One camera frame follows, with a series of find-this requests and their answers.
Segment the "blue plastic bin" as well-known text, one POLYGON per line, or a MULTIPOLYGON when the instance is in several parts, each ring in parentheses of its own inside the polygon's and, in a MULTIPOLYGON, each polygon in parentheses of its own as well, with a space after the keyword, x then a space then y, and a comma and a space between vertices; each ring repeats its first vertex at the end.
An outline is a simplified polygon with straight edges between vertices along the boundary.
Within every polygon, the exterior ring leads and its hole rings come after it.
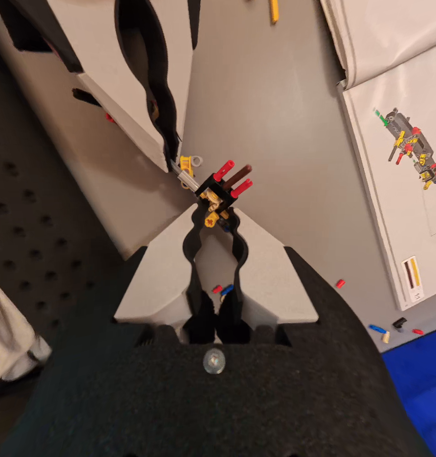
POLYGON ((415 428, 436 456, 436 331, 382 354, 415 428))

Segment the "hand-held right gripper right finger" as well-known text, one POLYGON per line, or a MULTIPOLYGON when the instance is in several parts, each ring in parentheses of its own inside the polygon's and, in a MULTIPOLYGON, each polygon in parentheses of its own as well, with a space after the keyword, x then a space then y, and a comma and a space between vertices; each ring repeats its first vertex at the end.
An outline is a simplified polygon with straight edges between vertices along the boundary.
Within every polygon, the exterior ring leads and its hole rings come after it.
POLYGON ((237 265, 233 289, 217 315, 217 337, 225 344, 245 344, 259 327, 316 323, 318 312, 287 247, 241 210, 228 213, 237 265))

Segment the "long grey lego beam assembly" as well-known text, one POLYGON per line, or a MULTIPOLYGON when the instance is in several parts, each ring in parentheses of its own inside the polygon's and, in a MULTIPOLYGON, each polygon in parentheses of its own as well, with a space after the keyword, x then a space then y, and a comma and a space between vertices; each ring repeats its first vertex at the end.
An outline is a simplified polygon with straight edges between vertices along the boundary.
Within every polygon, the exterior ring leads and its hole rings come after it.
MULTIPOLYGON (((193 173, 193 157, 192 156, 180 156, 179 159, 178 159, 178 163, 176 163, 180 168, 181 170, 187 170, 189 172, 189 174, 191 176, 194 177, 194 173, 193 173)), ((198 200, 201 202, 201 203, 206 203, 208 208, 209 208, 209 203, 207 201, 201 201, 199 198, 198 200)), ((227 210, 222 213, 222 216, 219 216, 218 214, 216 213, 210 213, 209 210, 207 210, 206 212, 206 215, 205 215, 205 221, 204 221, 204 225, 205 227, 207 228, 213 228, 215 226, 215 224, 220 221, 220 220, 223 220, 223 223, 226 224, 226 220, 229 218, 229 215, 227 213, 227 210)))

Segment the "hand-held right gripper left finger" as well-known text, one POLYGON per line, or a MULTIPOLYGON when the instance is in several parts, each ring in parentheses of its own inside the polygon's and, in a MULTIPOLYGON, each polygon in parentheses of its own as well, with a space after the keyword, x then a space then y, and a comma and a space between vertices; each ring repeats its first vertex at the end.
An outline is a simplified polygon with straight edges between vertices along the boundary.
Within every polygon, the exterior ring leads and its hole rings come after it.
POLYGON ((206 212, 191 205, 149 242, 114 314, 118 323, 165 324, 184 342, 214 342, 213 302, 194 263, 206 212))

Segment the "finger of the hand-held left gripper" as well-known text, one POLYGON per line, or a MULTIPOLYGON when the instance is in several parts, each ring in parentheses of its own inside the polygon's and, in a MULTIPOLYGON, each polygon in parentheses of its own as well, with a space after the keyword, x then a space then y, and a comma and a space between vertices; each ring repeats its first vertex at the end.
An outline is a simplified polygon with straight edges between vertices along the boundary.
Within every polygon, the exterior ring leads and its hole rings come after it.
POLYGON ((167 48, 151 1, 48 1, 79 79, 140 151, 168 173, 181 150, 167 48))
POLYGON ((183 139, 193 52, 198 44, 200 0, 152 0, 167 52, 167 85, 176 109, 176 132, 183 139))

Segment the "open lego instruction booklet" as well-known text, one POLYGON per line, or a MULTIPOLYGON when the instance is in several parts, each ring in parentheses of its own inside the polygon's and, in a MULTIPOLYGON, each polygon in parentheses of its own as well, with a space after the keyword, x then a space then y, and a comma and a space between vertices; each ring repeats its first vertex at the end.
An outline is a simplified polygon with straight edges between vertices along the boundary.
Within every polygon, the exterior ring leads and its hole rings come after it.
POLYGON ((339 83, 398 307, 436 294, 436 1, 326 0, 339 83))

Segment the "light grey lego pin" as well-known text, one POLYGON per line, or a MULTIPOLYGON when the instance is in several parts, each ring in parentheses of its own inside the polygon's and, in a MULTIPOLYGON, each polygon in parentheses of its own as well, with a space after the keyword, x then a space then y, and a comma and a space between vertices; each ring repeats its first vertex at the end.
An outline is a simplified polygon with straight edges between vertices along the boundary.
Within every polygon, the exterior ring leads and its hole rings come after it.
POLYGON ((170 163, 172 171, 176 174, 180 182, 190 191, 196 193, 199 189, 199 184, 196 182, 194 177, 191 176, 187 170, 181 170, 181 168, 174 161, 171 160, 170 163))

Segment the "black lego fork red pins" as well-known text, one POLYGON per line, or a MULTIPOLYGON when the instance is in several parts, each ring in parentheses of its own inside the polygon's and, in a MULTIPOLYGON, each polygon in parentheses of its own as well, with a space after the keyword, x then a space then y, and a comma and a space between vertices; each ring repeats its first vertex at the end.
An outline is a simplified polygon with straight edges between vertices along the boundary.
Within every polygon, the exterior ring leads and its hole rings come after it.
POLYGON ((221 204, 220 208, 217 209, 213 213, 216 213, 219 216, 222 216, 222 213, 224 213, 228 208, 230 208, 232 206, 232 204, 238 199, 238 197, 241 194, 243 194, 251 186, 253 186, 253 181, 248 178, 248 175, 249 175, 248 174, 242 180, 240 180, 235 185, 233 185, 229 191, 223 190, 222 185, 227 180, 227 179, 225 179, 225 176, 234 168, 234 166, 235 166, 234 161, 228 160, 224 165, 222 165, 220 167, 220 169, 217 172, 211 174, 199 186, 198 191, 195 193, 195 195, 201 201, 207 201, 209 203, 209 206, 211 205, 212 202, 210 202, 206 196, 207 190, 210 189, 215 194, 217 194, 221 198, 222 204, 221 204))

